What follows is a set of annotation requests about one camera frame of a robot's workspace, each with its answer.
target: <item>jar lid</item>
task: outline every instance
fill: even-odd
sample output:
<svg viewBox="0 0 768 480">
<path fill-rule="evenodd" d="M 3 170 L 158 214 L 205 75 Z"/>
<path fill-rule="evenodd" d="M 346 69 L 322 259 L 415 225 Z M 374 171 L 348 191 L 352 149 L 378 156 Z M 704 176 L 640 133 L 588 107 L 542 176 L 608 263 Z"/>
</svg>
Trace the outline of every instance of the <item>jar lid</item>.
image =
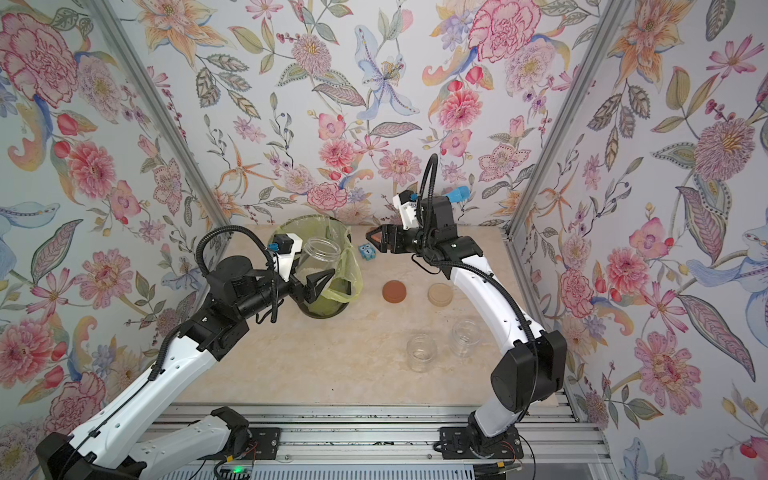
<svg viewBox="0 0 768 480">
<path fill-rule="evenodd" d="M 398 280 L 390 280 L 384 284 L 382 288 L 382 296 L 384 300 L 390 303 L 400 303 L 406 299 L 407 295 L 406 286 Z"/>
<path fill-rule="evenodd" d="M 427 298 L 434 306 L 446 306 L 453 300 L 453 288 L 447 283 L 435 283 L 429 287 Z"/>
</svg>

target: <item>floral wallpaper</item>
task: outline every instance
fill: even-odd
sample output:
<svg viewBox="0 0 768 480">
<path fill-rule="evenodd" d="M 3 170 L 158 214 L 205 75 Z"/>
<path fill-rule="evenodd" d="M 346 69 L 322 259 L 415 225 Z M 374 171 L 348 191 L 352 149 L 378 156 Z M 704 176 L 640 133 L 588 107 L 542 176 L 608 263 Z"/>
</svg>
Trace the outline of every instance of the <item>floral wallpaper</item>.
<svg viewBox="0 0 768 480">
<path fill-rule="evenodd" d="M 765 18 L 634 0 L 513 235 L 627 480 L 768 478 Z"/>
<path fill-rule="evenodd" d="M 19 480 L 191 313 L 207 215 L 79 2 L 2 1 L 0 23 L 0 478 Z"/>
<path fill-rule="evenodd" d="M 116 10 L 235 223 L 399 221 L 441 154 L 460 223 L 517 207 L 600 0 L 134 0 Z"/>
</svg>

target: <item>small blue block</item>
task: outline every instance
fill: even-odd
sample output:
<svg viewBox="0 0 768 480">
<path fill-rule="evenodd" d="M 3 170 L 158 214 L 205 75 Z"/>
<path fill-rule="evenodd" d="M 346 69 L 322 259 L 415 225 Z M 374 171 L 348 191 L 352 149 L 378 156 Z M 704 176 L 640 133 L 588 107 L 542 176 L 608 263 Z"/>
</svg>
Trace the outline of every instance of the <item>small blue block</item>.
<svg viewBox="0 0 768 480">
<path fill-rule="evenodd" d="M 373 245 L 370 243 L 360 245 L 357 247 L 357 250 L 360 250 L 360 256 L 365 260 L 373 260 L 376 258 L 376 249 L 373 248 Z"/>
</svg>

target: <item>table surface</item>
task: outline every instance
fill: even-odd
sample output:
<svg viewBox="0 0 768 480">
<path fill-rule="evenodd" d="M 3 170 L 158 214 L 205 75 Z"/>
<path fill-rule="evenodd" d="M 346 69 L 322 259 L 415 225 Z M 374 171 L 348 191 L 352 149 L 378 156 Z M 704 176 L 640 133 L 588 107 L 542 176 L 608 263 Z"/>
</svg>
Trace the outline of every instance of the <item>table surface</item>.
<svg viewBox="0 0 768 480">
<path fill-rule="evenodd" d="M 274 227 L 249 227 L 266 241 Z M 350 227 L 357 247 L 370 227 Z M 460 227 L 483 249 L 507 291 L 522 301 L 501 233 L 495 227 Z M 227 256 L 244 255 L 262 268 L 263 256 L 244 235 L 235 234 Z M 293 301 L 280 307 L 277 323 L 250 331 L 215 367 L 204 373 L 176 403 L 258 403 L 283 405 L 481 405 L 492 394 L 490 374 L 500 352 L 469 299 L 454 287 L 450 305 L 433 306 L 427 290 L 441 275 L 429 275 L 410 255 L 378 253 L 357 261 L 364 287 L 357 300 L 330 319 L 304 316 Z M 408 296 L 387 303 L 384 283 L 402 281 Z M 481 340 L 472 356 L 452 355 L 448 341 L 458 319 L 475 321 Z M 406 343 L 427 333 L 438 345 L 433 367 L 424 373 L 406 365 Z"/>
</svg>

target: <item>painted flower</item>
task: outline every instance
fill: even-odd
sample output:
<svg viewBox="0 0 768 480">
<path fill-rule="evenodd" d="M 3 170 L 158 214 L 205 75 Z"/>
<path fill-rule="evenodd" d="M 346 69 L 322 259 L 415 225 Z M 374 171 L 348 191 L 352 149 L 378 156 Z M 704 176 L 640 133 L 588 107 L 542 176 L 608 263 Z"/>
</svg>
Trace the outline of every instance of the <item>painted flower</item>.
<svg viewBox="0 0 768 480">
<path fill-rule="evenodd" d="M 327 141 L 320 149 L 320 160 L 334 168 L 348 167 L 355 160 L 352 144 L 342 138 Z"/>
<path fill-rule="evenodd" d="M 696 173 L 702 180 L 728 180 L 741 172 L 755 149 L 754 133 L 743 118 L 704 128 L 694 150 Z"/>
<path fill-rule="evenodd" d="M 142 220 L 139 222 L 141 228 L 139 228 L 139 234 L 141 239 L 151 245 L 154 245 L 155 240 L 163 240 L 165 236 L 165 223 L 155 220 Z"/>
<path fill-rule="evenodd" d="M 590 155 L 589 160 L 584 164 L 584 173 L 581 174 L 584 177 L 584 185 L 587 186 L 587 190 L 597 190 L 598 183 L 600 182 L 600 156 Z"/>
<path fill-rule="evenodd" d="M 448 134 L 448 137 L 445 137 L 445 140 L 440 144 L 440 148 L 454 157 L 461 157 L 467 150 L 470 138 L 472 138 L 471 130 L 454 130 Z"/>
<path fill-rule="evenodd" d="M 667 239 L 664 226 L 658 217 L 651 218 L 639 230 L 635 230 L 629 237 L 629 244 L 645 260 L 661 258 L 670 251 L 665 240 Z"/>
<path fill-rule="evenodd" d="M 134 2 L 142 10 L 137 20 L 144 26 L 150 52 L 170 42 L 187 58 L 190 67 L 194 68 L 198 45 L 206 47 L 231 45 L 230 41 L 218 31 L 206 26 L 216 10 L 196 0 L 134 0 Z"/>
<path fill-rule="evenodd" d="M 176 215 L 181 205 L 181 172 L 175 158 L 168 165 L 162 165 L 152 170 L 154 182 L 154 199 L 168 207 L 171 215 Z"/>
<path fill-rule="evenodd" d="M 661 53 L 683 43 L 677 24 L 696 2 L 689 0 L 637 0 L 634 18 L 622 27 L 623 35 L 608 52 L 620 57 L 616 86 L 623 84 L 637 70 L 650 83 L 661 88 Z"/>
<path fill-rule="evenodd" d="M 449 130 L 468 127 L 480 115 L 481 108 L 480 95 L 474 91 L 454 91 L 440 107 L 440 124 Z"/>
<path fill-rule="evenodd" d="M 488 0 L 475 14 L 469 47 L 478 49 L 479 61 L 509 58 L 531 40 L 540 20 L 533 0 Z"/>
<path fill-rule="evenodd" d="M 118 181 L 118 185 L 112 187 L 112 192 L 109 194 L 109 204 L 112 207 L 114 217 L 123 223 L 128 223 L 128 217 L 141 213 L 141 206 L 125 180 Z"/>
<path fill-rule="evenodd" d="M 502 208 L 493 213 L 494 217 L 510 217 L 518 209 L 518 205 L 520 204 L 520 192 L 507 190 L 507 197 L 498 202 L 498 204 Z"/>
<path fill-rule="evenodd" d="M 93 372 L 83 373 L 79 382 L 66 382 L 61 395 L 51 402 L 45 419 L 45 433 L 69 435 L 76 426 L 101 410 L 105 394 L 104 381 Z"/>
<path fill-rule="evenodd" d="M 260 128 L 254 127 L 252 124 L 250 124 L 250 119 L 244 120 L 238 116 L 237 120 L 233 121 L 232 123 L 235 124 L 235 132 L 237 132 L 243 138 L 243 140 L 247 138 L 250 141 L 255 141 L 256 143 L 260 144 L 261 139 L 266 138 L 266 135 L 261 133 Z"/>
<path fill-rule="evenodd" d="M 395 149 L 395 153 L 385 150 L 384 156 L 379 161 L 379 175 L 384 178 L 392 178 L 400 185 L 407 185 L 416 179 L 416 175 L 422 173 L 419 166 L 422 161 L 414 157 L 410 150 Z"/>
<path fill-rule="evenodd" d="M 655 395 L 661 408 L 667 405 L 669 396 L 670 407 L 678 415 L 685 415 L 691 405 L 701 408 L 701 392 L 694 387 L 695 383 L 701 382 L 701 371 L 687 364 L 691 358 L 688 349 L 675 352 L 677 337 L 674 333 L 667 331 L 664 336 L 651 332 L 647 345 L 642 339 L 637 339 L 635 344 L 634 355 L 643 362 L 640 390 Z"/>
<path fill-rule="evenodd" d="M 112 156 L 92 141 L 79 142 L 71 149 L 68 166 L 75 188 L 93 200 L 106 198 L 117 180 Z"/>
<path fill-rule="evenodd" d="M 745 60 L 762 52 L 763 44 L 761 43 L 752 50 L 746 51 L 750 47 L 750 43 L 752 43 L 752 35 L 747 35 L 746 38 L 741 41 L 739 49 L 734 52 L 733 42 L 731 40 L 725 42 L 725 55 L 718 51 L 713 51 L 712 55 L 710 55 L 710 60 L 717 65 L 710 65 L 707 67 L 707 70 L 720 70 L 721 68 L 725 68 L 725 71 L 720 76 L 721 78 L 730 75 L 731 70 L 735 70 L 736 73 L 751 73 L 756 71 L 757 67 L 751 63 L 745 62 Z"/>
<path fill-rule="evenodd" d="M 80 296 L 86 300 L 94 299 L 94 309 L 110 306 L 111 298 L 119 298 L 132 291 L 131 279 L 134 273 L 131 261 L 120 255 L 118 249 L 104 252 L 94 252 L 94 262 L 83 262 L 83 268 L 88 273 L 81 273 L 74 278 L 73 283 L 80 285 Z"/>
<path fill-rule="evenodd" d="M 480 157 L 480 181 L 489 182 L 503 178 L 525 162 L 530 154 L 530 150 L 515 150 L 510 145 L 499 144 L 490 155 Z"/>
<path fill-rule="evenodd" d="M 315 179 L 303 165 L 286 172 L 286 188 L 295 194 L 303 195 L 315 186 Z"/>
<path fill-rule="evenodd" d="M 560 277 L 560 296 L 563 304 L 571 309 L 576 318 L 584 318 L 594 310 L 592 285 L 589 279 L 575 268 L 565 271 Z"/>
<path fill-rule="evenodd" d="M 0 334 L 0 382 L 6 389 L 31 382 L 48 363 L 53 351 L 53 333 L 46 318 L 25 317 L 18 323 L 6 324 Z"/>
<path fill-rule="evenodd" d="M 643 257 L 630 247 L 614 248 L 608 255 L 608 281 L 622 295 L 640 293 L 650 276 Z"/>
<path fill-rule="evenodd" d="M 451 184 L 467 181 L 467 177 L 461 167 L 453 162 L 442 166 L 442 179 Z"/>
<path fill-rule="evenodd" d="M 584 400 L 587 403 L 587 421 L 594 423 L 600 430 L 608 428 L 608 409 L 602 397 L 590 390 L 584 395 Z"/>
<path fill-rule="evenodd" d="M 507 92 L 516 94 L 537 84 L 549 73 L 552 60 L 554 47 L 543 38 L 516 51 L 507 60 Z"/>
<path fill-rule="evenodd" d="M 31 288 L 31 293 L 34 296 L 39 296 L 40 298 L 44 298 L 45 300 L 41 300 L 37 303 L 30 303 L 27 305 L 27 313 L 33 313 L 37 312 L 40 309 L 45 309 L 45 313 L 43 315 L 44 319 L 47 319 L 54 313 L 56 313 L 56 306 L 57 305 L 66 305 L 69 303 L 69 300 L 65 298 L 61 298 L 61 295 L 64 294 L 67 290 L 69 290 L 69 287 L 72 286 L 73 280 L 67 281 L 69 278 L 69 269 L 68 268 L 62 268 L 61 273 L 58 275 L 58 282 L 56 281 L 56 277 L 53 273 L 48 273 L 48 275 L 45 276 L 45 281 L 48 282 L 48 288 L 49 290 L 46 290 L 45 288 L 41 286 L 33 286 Z"/>
<path fill-rule="evenodd" d="M 253 5 L 246 6 L 246 12 L 255 13 L 253 19 L 259 18 L 261 15 L 265 15 L 269 20 L 272 20 L 272 14 L 278 12 L 283 6 L 272 5 L 272 0 L 250 0 Z"/>
<path fill-rule="evenodd" d="M 562 322 L 561 333 L 565 337 L 568 349 L 581 356 L 591 354 L 590 346 L 594 340 L 589 336 L 589 330 L 584 322 L 570 315 L 564 316 Z"/>
<path fill-rule="evenodd" d="M 61 34 L 25 13 L 2 16 L 0 68 L 27 99 L 37 95 L 53 108 L 78 89 L 77 65 Z"/>
<path fill-rule="evenodd" d="M 681 332 L 688 331 L 688 327 L 685 323 L 682 323 L 675 315 L 685 315 L 685 309 L 682 306 L 669 306 L 672 300 L 675 299 L 677 294 L 674 290 L 667 290 L 664 297 L 661 296 L 661 285 L 658 282 L 653 282 L 654 295 L 648 295 L 645 289 L 642 290 L 645 303 L 652 306 L 654 309 L 650 311 L 650 317 L 656 318 L 656 315 L 661 314 L 661 319 L 664 321 L 664 325 L 674 335 L 674 329 L 672 326 L 676 326 Z"/>
<path fill-rule="evenodd" d="M 128 349 L 120 351 L 107 374 L 107 400 L 112 401 L 141 375 L 141 358 Z"/>
<path fill-rule="evenodd" d="M 331 68 L 331 52 L 328 51 L 325 42 L 316 35 L 307 33 L 301 35 L 294 42 L 291 53 L 296 63 L 313 77 L 322 75 Z"/>
<path fill-rule="evenodd" d="M 341 137 L 344 133 L 344 129 L 346 129 L 346 122 L 341 115 L 334 117 L 333 115 L 320 114 L 318 122 L 320 127 L 317 130 L 317 134 L 319 135 L 320 140 Z"/>
<path fill-rule="evenodd" d="M 563 243 L 563 263 L 568 268 L 581 270 L 592 251 L 592 240 L 587 240 L 578 233 L 573 233 Z"/>
<path fill-rule="evenodd" d="M 339 189 L 336 184 L 328 182 L 315 185 L 306 195 L 310 205 L 321 210 L 335 210 L 346 204 L 347 192 L 343 188 Z"/>
<path fill-rule="evenodd" d="M 371 207 L 365 202 L 349 202 L 339 208 L 333 216 L 346 225 L 360 225 L 371 216 Z"/>
<path fill-rule="evenodd" d="M 356 154 L 365 154 L 373 158 L 373 152 L 375 151 L 386 151 L 385 148 L 387 145 L 389 145 L 388 141 L 381 141 L 381 137 L 373 137 L 371 138 L 370 135 L 366 135 L 364 137 L 364 142 L 360 140 L 355 140 L 355 145 L 357 145 L 357 148 L 355 149 Z"/>
</svg>

